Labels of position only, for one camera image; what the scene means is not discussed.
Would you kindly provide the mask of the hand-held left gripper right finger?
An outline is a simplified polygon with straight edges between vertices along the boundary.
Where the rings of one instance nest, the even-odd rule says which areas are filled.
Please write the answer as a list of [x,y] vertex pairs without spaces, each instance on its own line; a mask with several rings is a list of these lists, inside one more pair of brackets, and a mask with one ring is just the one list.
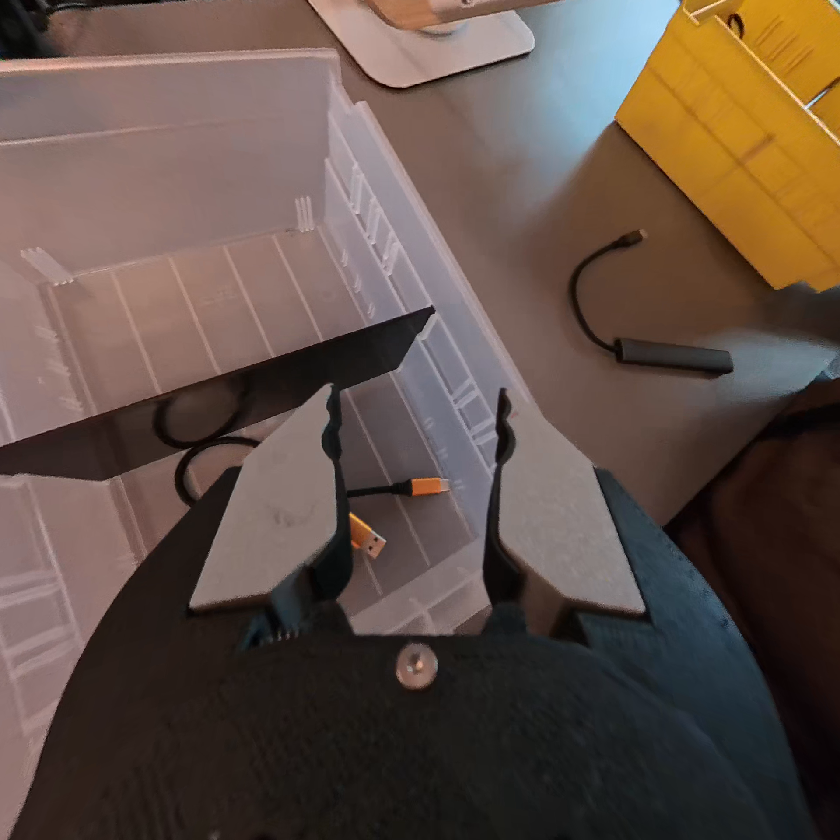
[[646,606],[593,463],[519,392],[500,389],[482,579],[533,634],[577,612],[641,618]]

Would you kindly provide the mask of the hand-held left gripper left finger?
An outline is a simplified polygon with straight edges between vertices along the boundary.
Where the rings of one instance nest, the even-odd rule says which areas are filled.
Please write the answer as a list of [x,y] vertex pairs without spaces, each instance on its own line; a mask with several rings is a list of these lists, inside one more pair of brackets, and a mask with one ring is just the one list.
[[268,603],[310,584],[331,599],[353,570],[340,468],[340,393],[326,384],[244,460],[200,572],[190,610]]

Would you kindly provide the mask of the grey usb hub with cable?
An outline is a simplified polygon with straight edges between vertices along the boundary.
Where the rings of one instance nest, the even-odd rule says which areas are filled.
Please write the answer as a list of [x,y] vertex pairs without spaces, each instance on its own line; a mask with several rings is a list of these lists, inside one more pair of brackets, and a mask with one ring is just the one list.
[[570,274],[567,295],[577,326],[591,344],[611,355],[618,364],[708,376],[732,374],[734,363],[731,354],[726,350],[628,338],[606,341],[592,329],[581,306],[580,291],[583,274],[601,258],[621,250],[634,248],[642,244],[647,237],[647,231],[642,228],[625,233],[593,251],[574,267]]

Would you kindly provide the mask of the clear plastic storage bin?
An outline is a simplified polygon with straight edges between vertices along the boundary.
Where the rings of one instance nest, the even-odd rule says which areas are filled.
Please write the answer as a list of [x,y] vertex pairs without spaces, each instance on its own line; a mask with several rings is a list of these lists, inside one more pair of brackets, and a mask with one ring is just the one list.
[[[434,307],[394,371],[342,390],[350,487],[382,535],[363,632],[480,614],[501,387],[516,367],[330,50],[2,67],[2,447]],[[2,758],[37,755],[94,628],[186,514],[181,451],[104,481],[2,477]]]

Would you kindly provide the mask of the yellow plastic storage bin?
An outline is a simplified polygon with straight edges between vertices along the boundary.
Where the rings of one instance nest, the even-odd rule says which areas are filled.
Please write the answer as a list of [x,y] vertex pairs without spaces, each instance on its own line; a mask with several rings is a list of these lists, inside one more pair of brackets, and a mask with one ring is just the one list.
[[681,2],[615,121],[773,289],[838,287],[838,2]]

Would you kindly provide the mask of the black divider panel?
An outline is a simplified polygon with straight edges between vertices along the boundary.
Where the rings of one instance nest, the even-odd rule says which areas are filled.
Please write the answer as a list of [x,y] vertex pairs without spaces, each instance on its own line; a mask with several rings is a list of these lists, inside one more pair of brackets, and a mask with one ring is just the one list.
[[110,480],[396,370],[434,307],[84,418],[1,449],[1,475]]

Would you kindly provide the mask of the person's dark trousers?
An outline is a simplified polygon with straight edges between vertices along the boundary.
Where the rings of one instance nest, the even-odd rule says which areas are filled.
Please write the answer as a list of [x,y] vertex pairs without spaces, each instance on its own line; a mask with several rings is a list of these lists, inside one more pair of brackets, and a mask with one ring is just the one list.
[[816,831],[838,838],[838,378],[818,376],[665,530],[750,645]]

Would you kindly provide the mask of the silver monitor stand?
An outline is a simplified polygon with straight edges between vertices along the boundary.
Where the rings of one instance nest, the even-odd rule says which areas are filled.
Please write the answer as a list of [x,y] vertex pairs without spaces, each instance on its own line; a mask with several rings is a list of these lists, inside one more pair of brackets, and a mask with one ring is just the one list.
[[529,55],[537,2],[309,1],[364,74],[407,89]]

